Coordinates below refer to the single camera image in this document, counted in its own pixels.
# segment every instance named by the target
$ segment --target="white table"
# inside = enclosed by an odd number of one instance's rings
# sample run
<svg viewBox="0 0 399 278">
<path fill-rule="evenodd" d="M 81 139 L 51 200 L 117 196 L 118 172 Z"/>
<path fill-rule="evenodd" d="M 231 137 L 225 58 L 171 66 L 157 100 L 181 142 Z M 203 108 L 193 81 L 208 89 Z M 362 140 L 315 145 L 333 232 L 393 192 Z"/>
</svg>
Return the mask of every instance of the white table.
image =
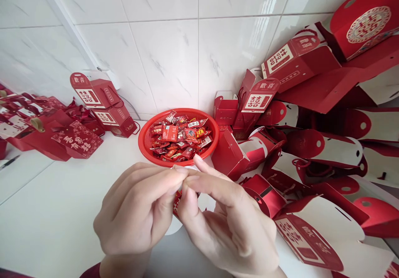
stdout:
<svg viewBox="0 0 399 278">
<path fill-rule="evenodd" d="M 133 163 L 147 161 L 137 139 L 137 135 L 125 139 L 107 132 L 104 143 L 88 160 L 50 165 L 40 153 L 24 153 L 29 158 L 21 156 L 6 180 L 32 172 L 32 164 L 40 164 L 36 169 L 44 170 L 27 179 L 28 183 L 0 206 L 0 268 L 36 278 L 71 278 L 100 262 L 104 254 L 93 220 L 118 176 Z M 279 235 L 276 242 L 288 278 L 332 277 L 330 271 L 301 263 Z M 191 244 L 182 227 L 155 246 L 148 277 L 230 275 L 215 268 Z"/>
</svg>

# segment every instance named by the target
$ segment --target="chinese character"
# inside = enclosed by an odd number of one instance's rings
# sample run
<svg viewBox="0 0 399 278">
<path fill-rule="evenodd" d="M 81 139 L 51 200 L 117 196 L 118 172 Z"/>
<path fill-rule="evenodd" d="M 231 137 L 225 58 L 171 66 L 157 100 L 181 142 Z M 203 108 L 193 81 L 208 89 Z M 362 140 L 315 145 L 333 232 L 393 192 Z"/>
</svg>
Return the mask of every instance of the chinese character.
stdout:
<svg viewBox="0 0 399 278">
<path fill-rule="evenodd" d="M 80 137 L 76 137 L 76 138 L 75 138 L 75 141 L 76 141 L 78 144 L 82 144 L 82 143 L 83 143 L 83 141 L 82 141 L 82 139 L 81 139 Z"/>
<path fill-rule="evenodd" d="M 67 143 L 72 143 L 74 140 L 72 139 L 72 137 L 65 136 L 64 141 L 66 141 Z"/>
<path fill-rule="evenodd" d="M 314 233 L 307 226 L 302 226 L 302 229 L 308 234 L 308 236 L 315 236 Z"/>
</svg>

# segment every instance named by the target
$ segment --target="finger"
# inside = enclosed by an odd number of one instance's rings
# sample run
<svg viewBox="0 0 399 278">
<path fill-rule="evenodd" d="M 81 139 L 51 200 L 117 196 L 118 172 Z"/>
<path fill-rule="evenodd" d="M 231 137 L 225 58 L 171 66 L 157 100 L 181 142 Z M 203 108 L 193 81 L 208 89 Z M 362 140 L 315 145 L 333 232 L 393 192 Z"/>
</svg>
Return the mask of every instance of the finger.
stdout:
<svg viewBox="0 0 399 278">
<path fill-rule="evenodd" d="M 191 189 L 206 193 L 226 206 L 233 241 L 240 255 L 250 254 L 251 248 L 248 246 L 257 242 L 256 235 L 261 233 L 262 225 L 244 189 L 234 182 L 211 175 L 202 175 L 197 179 L 188 177 L 185 183 Z"/>
<path fill-rule="evenodd" d="M 122 181 L 106 201 L 103 201 L 103 207 L 100 212 L 103 213 L 109 221 L 112 221 L 118 213 L 127 193 L 135 184 L 164 170 L 164 168 L 160 167 L 147 167 L 135 170 Z"/>
<path fill-rule="evenodd" d="M 198 154 L 194 155 L 194 164 L 197 166 L 198 170 L 200 170 L 202 173 L 213 175 L 232 182 L 232 180 L 228 178 L 226 175 L 220 173 L 218 170 L 209 166 Z"/>
<path fill-rule="evenodd" d="M 107 194 L 105 195 L 103 199 L 103 204 L 106 202 L 117 190 L 117 188 L 122 184 L 122 182 L 134 171 L 139 170 L 139 169 L 144 169 L 144 168 L 158 168 L 161 169 L 158 166 L 155 166 L 154 164 L 147 164 L 143 162 L 138 162 L 135 163 L 134 165 L 130 166 L 128 169 L 126 169 L 120 176 L 119 178 L 113 183 Z"/>
</svg>

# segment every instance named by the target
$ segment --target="red plastic basket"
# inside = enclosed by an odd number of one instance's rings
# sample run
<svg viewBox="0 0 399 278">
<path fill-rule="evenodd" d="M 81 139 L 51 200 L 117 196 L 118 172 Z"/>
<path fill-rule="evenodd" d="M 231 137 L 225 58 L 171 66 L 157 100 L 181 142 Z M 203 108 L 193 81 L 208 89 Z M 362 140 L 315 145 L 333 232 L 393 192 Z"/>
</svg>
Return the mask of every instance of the red plastic basket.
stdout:
<svg viewBox="0 0 399 278">
<path fill-rule="evenodd" d="M 166 119 L 166 117 L 169 115 L 169 113 L 172 110 L 168 110 L 165 112 L 162 112 L 154 117 L 152 117 L 150 120 L 147 121 L 147 123 L 143 126 L 143 128 L 140 131 L 140 134 L 138 136 L 138 147 L 140 148 L 141 153 L 146 157 L 147 160 L 150 162 L 162 166 L 162 167 L 172 167 L 174 164 L 180 165 L 180 166 L 191 166 L 194 164 L 193 160 L 187 160 L 184 162 L 163 162 L 153 156 L 153 152 L 150 150 L 152 148 L 152 142 L 151 142 L 151 128 L 153 127 L 154 123 L 158 123 L 160 121 L 163 121 Z M 211 143 L 211 146 L 208 148 L 207 151 L 205 151 L 203 154 L 201 154 L 201 157 L 204 159 L 215 150 L 217 142 L 219 140 L 219 127 L 216 123 L 216 121 L 206 114 L 205 112 L 202 112 L 200 110 L 196 109 L 191 109 L 191 108 L 177 108 L 174 109 L 176 111 L 177 116 L 183 116 L 187 115 L 189 119 L 193 119 L 196 117 L 197 119 L 206 119 L 208 118 L 208 121 L 206 123 L 206 126 L 209 127 L 209 129 L 212 131 L 211 136 L 213 138 L 213 141 Z"/>
</svg>

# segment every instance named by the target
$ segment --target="paper gift bag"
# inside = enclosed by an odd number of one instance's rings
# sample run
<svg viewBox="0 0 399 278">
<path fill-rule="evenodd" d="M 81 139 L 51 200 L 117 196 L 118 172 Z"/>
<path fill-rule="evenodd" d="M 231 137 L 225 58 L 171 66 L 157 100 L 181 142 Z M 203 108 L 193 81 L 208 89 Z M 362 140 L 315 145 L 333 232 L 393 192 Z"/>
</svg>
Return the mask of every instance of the paper gift bag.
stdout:
<svg viewBox="0 0 399 278">
<path fill-rule="evenodd" d="M 121 101 L 111 81 L 89 79 L 82 73 L 71 74 L 70 82 L 88 108 L 108 108 Z"/>
<path fill-rule="evenodd" d="M 310 193 L 306 185 L 308 161 L 276 149 L 269 156 L 262 170 L 262 176 L 283 195 L 295 192 Z"/>
<path fill-rule="evenodd" d="M 242 187 L 258 202 L 261 211 L 270 218 L 274 218 L 287 204 L 284 197 L 259 174 L 243 183 Z"/>
<path fill-rule="evenodd" d="M 73 158 L 88 159 L 103 142 L 99 136 L 88 130 L 78 120 L 57 130 L 59 132 L 51 139 L 65 146 L 66 152 Z"/>
<path fill-rule="evenodd" d="M 383 277 L 394 255 L 360 243 L 365 234 L 344 210 L 327 199 L 308 196 L 287 205 L 275 219 L 277 230 L 306 264 L 349 278 Z"/>
<path fill-rule="evenodd" d="M 238 111 L 238 97 L 231 91 L 216 93 L 213 118 L 218 125 L 233 125 Z"/>
<path fill-rule="evenodd" d="M 362 143 L 363 159 L 357 175 L 364 179 L 399 188 L 399 148 L 381 143 Z"/>
<path fill-rule="evenodd" d="M 256 129 L 249 140 L 241 143 L 237 143 L 227 130 L 220 137 L 211 159 L 216 170 L 237 181 L 243 173 L 256 169 L 282 144 L 275 142 L 262 128 Z"/>
<path fill-rule="evenodd" d="M 399 30 L 399 0 L 346 0 L 316 26 L 334 55 L 349 61 Z"/>
<path fill-rule="evenodd" d="M 362 226 L 366 235 L 399 237 L 399 210 L 374 198 L 375 195 L 362 187 L 355 177 L 336 178 L 313 185 L 312 188 L 351 215 Z"/>
<path fill-rule="evenodd" d="M 358 140 L 314 129 L 292 131 L 287 140 L 288 153 L 339 168 L 354 168 L 363 156 Z"/>
<path fill-rule="evenodd" d="M 10 115 L 9 118 L 0 114 L 0 137 L 20 151 L 32 150 L 33 147 L 25 142 L 25 137 L 33 129 L 29 127 L 22 118 L 17 115 Z"/>
<path fill-rule="evenodd" d="M 321 43 L 317 32 L 299 31 L 287 44 L 262 65 L 263 78 L 280 81 L 279 93 L 323 72 L 340 68 L 326 43 Z"/>
</svg>

